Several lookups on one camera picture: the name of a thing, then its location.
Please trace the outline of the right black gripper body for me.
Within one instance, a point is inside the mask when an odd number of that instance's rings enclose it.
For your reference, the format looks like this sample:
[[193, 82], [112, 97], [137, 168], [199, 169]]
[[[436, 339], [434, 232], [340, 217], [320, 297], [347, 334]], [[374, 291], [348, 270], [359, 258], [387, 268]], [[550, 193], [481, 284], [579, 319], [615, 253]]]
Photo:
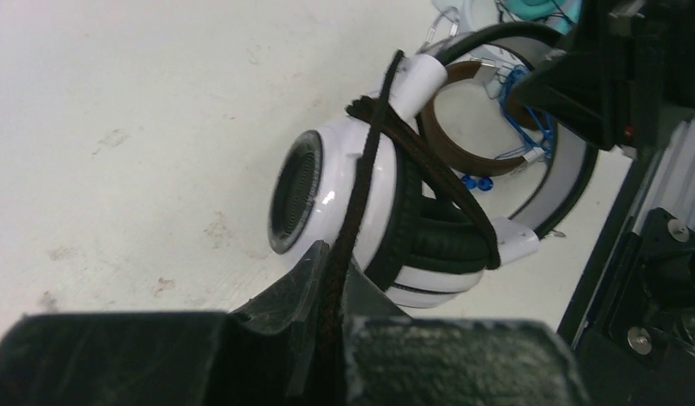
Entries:
[[695, 117], [695, 1], [583, 2], [514, 96], [602, 150], [666, 148]]

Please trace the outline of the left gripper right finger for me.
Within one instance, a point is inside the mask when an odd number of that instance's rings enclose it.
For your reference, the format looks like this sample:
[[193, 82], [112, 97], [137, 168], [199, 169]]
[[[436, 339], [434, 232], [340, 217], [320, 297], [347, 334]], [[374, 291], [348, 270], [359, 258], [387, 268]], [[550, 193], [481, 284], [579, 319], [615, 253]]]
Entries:
[[346, 405], [588, 405], [570, 349], [530, 320], [412, 318], [354, 266], [343, 310]]

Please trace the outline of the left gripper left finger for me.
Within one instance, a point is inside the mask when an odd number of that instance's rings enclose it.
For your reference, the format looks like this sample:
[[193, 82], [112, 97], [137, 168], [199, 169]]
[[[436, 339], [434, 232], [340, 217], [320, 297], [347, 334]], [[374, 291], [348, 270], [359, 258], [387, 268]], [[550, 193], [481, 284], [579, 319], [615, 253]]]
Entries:
[[0, 341], [0, 405], [317, 405], [329, 247], [234, 312], [26, 316]]

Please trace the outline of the teal cat-ear headphones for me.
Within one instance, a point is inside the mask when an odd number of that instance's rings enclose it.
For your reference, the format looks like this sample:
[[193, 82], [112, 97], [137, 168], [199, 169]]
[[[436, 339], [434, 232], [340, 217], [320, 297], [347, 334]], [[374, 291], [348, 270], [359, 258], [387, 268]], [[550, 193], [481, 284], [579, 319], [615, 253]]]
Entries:
[[580, 0], [434, 0], [432, 4], [439, 13], [437, 22], [441, 19], [448, 20], [451, 35], [513, 21], [531, 21], [566, 34], [578, 22], [583, 2]]

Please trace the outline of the black and white headphones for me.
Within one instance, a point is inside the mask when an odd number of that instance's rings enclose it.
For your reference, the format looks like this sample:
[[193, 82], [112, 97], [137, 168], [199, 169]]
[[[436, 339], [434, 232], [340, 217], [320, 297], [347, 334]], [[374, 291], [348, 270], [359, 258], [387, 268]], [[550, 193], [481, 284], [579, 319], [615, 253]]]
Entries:
[[433, 307], [468, 291], [485, 270], [515, 256], [502, 232], [539, 240], [575, 206], [597, 152], [565, 129], [556, 156], [533, 195], [510, 217], [491, 221], [420, 133], [419, 114], [444, 85], [484, 67], [467, 55], [504, 47], [533, 69], [561, 35], [532, 22], [491, 25], [406, 57], [396, 52], [381, 88], [353, 101], [346, 116], [303, 132], [282, 164], [273, 191], [268, 237], [292, 266], [309, 249], [329, 245], [315, 313], [313, 372], [334, 395], [337, 339], [350, 266], [386, 297], [411, 308]]

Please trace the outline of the brown headphones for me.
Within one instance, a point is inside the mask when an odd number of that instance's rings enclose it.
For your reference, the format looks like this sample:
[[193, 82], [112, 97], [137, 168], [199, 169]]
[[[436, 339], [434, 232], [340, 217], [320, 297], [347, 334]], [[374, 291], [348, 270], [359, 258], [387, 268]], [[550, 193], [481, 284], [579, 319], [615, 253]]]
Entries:
[[435, 99], [436, 97], [432, 96], [419, 114], [420, 133], [425, 137], [429, 147], [449, 167], [478, 177], [497, 177], [505, 175], [508, 169], [514, 169], [523, 161], [522, 158], [507, 158], [498, 162], [495, 158], [477, 156], [458, 146], [438, 121]]

